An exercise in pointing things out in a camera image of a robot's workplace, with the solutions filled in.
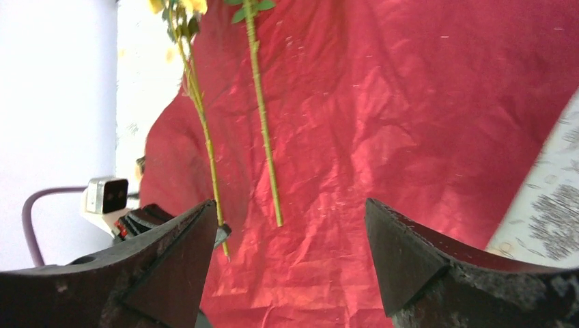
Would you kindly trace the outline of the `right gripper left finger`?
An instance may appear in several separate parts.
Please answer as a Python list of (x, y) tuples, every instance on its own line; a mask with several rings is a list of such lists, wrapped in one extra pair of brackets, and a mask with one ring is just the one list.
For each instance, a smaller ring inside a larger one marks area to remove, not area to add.
[(2, 327), (194, 327), (218, 228), (203, 202), (67, 265), (1, 273)]

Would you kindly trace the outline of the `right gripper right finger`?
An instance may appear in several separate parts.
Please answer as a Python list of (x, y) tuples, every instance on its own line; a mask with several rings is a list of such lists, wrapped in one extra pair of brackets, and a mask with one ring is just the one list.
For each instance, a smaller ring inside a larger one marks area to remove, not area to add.
[(471, 247), (375, 199), (365, 225), (384, 312), (396, 327), (577, 327), (578, 270)]

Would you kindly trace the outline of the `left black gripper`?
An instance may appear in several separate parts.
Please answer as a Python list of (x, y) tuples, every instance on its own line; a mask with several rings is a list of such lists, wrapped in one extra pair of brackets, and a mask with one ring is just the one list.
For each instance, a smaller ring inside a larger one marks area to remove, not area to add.
[[(163, 210), (157, 204), (149, 204), (131, 210), (114, 222), (112, 228), (112, 233), (114, 235), (113, 244), (115, 245), (122, 241), (134, 238), (172, 220), (173, 218), (173, 215)], [(226, 223), (218, 226), (214, 240), (214, 249), (222, 245), (229, 238), (231, 232), (231, 228)]]

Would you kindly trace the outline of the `red and brown wrapping paper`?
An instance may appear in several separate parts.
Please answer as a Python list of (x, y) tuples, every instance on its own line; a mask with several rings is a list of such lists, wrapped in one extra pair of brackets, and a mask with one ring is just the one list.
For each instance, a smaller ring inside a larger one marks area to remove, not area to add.
[(578, 87), (577, 1), (277, 1), (255, 24), (278, 227), (234, 12), (210, 1), (194, 41), (233, 230), (214, 327), (390, 327), (365, 200), (486, 246)]

